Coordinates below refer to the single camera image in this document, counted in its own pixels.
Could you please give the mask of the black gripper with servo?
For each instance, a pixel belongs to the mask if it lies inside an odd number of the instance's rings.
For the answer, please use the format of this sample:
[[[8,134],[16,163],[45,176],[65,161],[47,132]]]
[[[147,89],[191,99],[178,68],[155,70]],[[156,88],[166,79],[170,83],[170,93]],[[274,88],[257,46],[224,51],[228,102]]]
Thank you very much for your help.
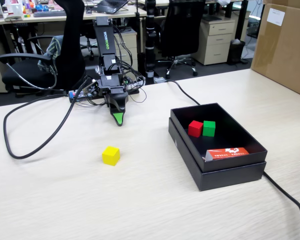
[[[98,95],[107,95],[108,107],[118,126],[123,125],[129,95],[121,74],[101,75],[97,80]]]

